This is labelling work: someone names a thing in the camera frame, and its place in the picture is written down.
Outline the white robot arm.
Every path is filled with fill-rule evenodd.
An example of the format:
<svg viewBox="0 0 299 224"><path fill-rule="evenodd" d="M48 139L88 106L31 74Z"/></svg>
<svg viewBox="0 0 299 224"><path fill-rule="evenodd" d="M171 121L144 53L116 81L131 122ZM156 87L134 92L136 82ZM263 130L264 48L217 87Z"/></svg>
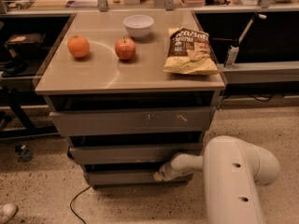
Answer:
<svg viewBox="0 0 299 224"><path fill-rule="evenodd" d="M278 179L278 159L269 150L232 136L210 140L201 156L179 153L154 174L157 181L201 171L208 224L264 224L257 193Z"/></svg>

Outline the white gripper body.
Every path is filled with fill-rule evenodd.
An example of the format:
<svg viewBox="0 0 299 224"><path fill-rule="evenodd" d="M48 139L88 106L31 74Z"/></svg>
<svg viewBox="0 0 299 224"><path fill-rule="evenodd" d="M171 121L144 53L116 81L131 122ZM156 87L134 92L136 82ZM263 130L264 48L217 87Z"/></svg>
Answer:
<svg viewBox="0 0 299 224"><path fill-rule="evenodd" d="M163 181L170 181L178 177L178 173L172 168L170 163L165 163L159 170Z"/></svg>

